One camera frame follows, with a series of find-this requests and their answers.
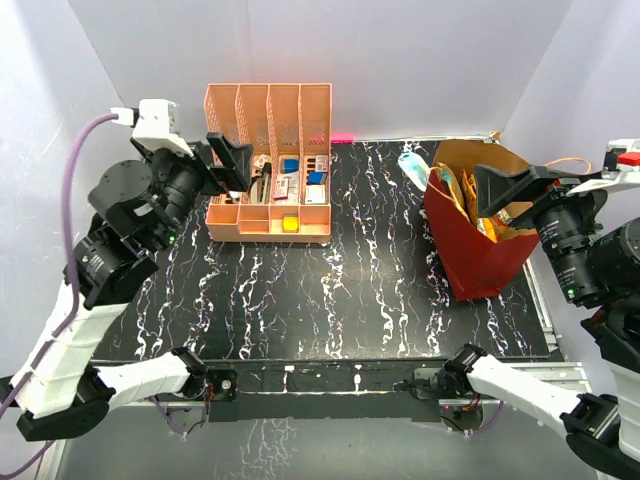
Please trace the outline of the grey black stapler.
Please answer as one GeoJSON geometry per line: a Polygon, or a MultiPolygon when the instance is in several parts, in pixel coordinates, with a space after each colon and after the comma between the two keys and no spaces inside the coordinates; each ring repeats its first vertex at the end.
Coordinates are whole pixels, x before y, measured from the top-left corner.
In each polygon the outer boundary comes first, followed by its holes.
{"type": "Polygon", "coordinates": [[[272,165],[266,163],[251,181],[249,190],[250,204],[267,204],[270,196],[272,165]]]}

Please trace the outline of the blue white packaged item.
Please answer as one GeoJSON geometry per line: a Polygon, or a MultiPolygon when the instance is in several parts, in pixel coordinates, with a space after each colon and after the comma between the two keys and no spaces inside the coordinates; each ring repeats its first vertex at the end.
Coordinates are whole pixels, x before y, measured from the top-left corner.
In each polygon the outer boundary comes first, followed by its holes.
{"type": "Polygon", "coordinates": [[[410,151],[403,152],[398,158],[398,165],[421,192],[426,191],[431,168],[419,154],[410,151]]]}

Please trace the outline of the red brown paper bag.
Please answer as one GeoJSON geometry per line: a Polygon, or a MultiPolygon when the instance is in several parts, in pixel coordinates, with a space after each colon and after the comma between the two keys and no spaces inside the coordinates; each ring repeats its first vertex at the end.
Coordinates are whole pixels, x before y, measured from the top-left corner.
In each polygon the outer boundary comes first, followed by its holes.
{"type": "Polygon", "coordinates": [[[524,265],[539,237],[533,229],[508,229],[498,243],[489,240],[443,191],[439,163],[454,172],[460,187],[463,172],[471,173],[478,164],[507,172],[519,172],[530,165],[499,144],[462,139],[442,141],[433,159],[423,204],[453,295],[458,301],[496,296],[524,265]]]}

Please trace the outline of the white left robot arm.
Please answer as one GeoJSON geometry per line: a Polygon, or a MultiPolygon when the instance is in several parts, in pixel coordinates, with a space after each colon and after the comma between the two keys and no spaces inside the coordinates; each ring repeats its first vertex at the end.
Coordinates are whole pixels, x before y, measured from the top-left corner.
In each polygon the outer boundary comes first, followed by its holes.
{"type": "Polygon", "coordinates": [[[157,270],[200,196],[250,187],[254,154],[211,132],[184,153],[139,147],[139,158],[109,167],[90,191],[95,215],[64,269],[55,307],[24,367],[1,381],[1,399],[21,414],[29,442],[73,439],[129,403],[171,394],[194,399],[207,370],[178,347],[155,359],[96,367],[91,359],[112,323],[157,270]]]}

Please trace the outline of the peach plastic desk organizer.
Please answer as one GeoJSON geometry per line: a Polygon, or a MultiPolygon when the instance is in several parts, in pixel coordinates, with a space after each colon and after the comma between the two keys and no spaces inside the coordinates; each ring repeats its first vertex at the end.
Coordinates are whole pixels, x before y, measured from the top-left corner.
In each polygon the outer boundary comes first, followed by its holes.
{"type": "Polygon", "coordinates": [[[217,242],[317,243],[331,236],[332,86],[329,83],[211,83],[210,130],[249,144],[250,188],[210,201],[217,242]]]}

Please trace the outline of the blue grey eraser right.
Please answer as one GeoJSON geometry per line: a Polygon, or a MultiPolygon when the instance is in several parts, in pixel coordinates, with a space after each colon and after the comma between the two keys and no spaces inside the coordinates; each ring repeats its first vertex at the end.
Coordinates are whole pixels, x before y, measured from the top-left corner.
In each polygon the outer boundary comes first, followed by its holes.
{"type": "Polygon", "coordinates": [[[323,171],[311,171],[307,176],[308,185],[323,185],[327,180],[327,173],[323,171]]]}

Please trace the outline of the gold snack packet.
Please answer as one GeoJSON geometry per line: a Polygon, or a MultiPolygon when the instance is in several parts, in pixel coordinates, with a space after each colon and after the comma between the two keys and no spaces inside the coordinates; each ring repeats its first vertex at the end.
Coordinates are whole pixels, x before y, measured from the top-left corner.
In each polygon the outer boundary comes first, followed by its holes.
{"type": "Polygon", "coordinates": [[[456,209],[467,220],[469,220],[469,215],[465,208],[464,195],[454,172],[447,165],[439,163],[437,165],[437,173],[445,194],[452,199],[452,202],[456,209]]]}

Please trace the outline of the white red label packet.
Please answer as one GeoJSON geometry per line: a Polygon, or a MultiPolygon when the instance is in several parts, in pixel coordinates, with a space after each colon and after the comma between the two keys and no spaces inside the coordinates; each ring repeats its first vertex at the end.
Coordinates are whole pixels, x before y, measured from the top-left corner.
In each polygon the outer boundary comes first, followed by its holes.
{"type": "Polygon", "coordinates": [[[276,176],[273,187],[274,204],[297,204],[299,202],[299,175],[279,174],[276,176]]]}

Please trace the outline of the white flat box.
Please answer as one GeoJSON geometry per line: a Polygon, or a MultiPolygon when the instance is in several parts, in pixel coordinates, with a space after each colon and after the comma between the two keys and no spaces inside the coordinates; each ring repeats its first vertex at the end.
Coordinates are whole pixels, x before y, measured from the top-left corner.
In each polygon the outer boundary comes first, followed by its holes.
{"type": "Polygon", "coordinates": [[[328,202],[325,185],[307,185],[305,189],[306,205],[323,205],[328,202]]]}

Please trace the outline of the orange snack packet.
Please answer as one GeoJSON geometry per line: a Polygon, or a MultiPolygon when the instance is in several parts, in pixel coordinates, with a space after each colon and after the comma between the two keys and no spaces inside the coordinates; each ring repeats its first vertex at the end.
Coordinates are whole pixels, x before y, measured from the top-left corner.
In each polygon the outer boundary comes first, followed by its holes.
{"type": "Polygon", "coordinates": [[[488,218],[479,216],[477,181],[473,173],[463,172],[461,189],[470,221],[480,233],[492,242],[498,243],[501,237],[508,231],[508,222],[511,219],[510,214],[506,209],[502,209],[497,214],[488,218]]]}

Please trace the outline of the yellow grey stamp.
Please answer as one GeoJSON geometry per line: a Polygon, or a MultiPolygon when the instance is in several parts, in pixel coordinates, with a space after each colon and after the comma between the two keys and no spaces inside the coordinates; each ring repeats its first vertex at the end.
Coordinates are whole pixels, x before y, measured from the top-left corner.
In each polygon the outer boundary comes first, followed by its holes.
{"type": "Polygon", "coordinates": [[[297,215],[285,215],[282,219],[282,229],[285,233],[297,233],[299,231],[299,218],[297,215]]]}

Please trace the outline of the blue grey eraser back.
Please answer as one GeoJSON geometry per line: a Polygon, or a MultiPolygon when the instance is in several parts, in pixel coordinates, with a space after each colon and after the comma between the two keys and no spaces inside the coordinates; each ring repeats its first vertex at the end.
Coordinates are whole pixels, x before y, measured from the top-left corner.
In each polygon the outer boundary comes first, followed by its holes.
{"type": "Polygon", "coordinates": [[[283,174],[294,173],[299,170],[299,159],[285,157],[281,160],[281,172],[283,174]]]}

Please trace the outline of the blue grey eraser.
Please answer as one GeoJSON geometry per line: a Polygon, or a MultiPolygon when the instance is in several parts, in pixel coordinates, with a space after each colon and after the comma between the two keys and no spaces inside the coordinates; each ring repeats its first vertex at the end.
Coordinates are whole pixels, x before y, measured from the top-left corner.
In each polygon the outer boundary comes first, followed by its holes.
{"type": "Polygon", "coordinates": [[[283,174],[294,173],[299,170],[299,159],[285,157],[281,160],[281,172],[283,174]]]}
{"type": "Polygon", "coordinates": [[[308,185],[323,185],[327,180],[327,173],[323,171],[311,171],[307,176],[308,185]]]}

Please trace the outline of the white red small box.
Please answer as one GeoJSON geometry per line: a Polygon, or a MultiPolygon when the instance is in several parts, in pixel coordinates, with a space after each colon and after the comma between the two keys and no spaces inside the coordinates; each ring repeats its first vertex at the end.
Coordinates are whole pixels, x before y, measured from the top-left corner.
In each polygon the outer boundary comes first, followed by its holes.
{"type": "Polygon", "coordinates": [[[328,155],[317,155],[315,157],[314,170],[317,171],[317,172],[327,172],[329,170],[329,156],[328,155]]]}

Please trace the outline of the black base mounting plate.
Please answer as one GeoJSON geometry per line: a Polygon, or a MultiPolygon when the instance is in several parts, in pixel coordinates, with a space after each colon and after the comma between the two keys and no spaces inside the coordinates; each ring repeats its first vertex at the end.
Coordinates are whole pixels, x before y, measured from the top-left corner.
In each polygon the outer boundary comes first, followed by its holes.
{"type": "Polygon", "coordinates": [[[408,419],[454,430],[480,426],[480,403],[424,382],[441,359],[207,361],[214,385],[210,419],[408,419]]]}

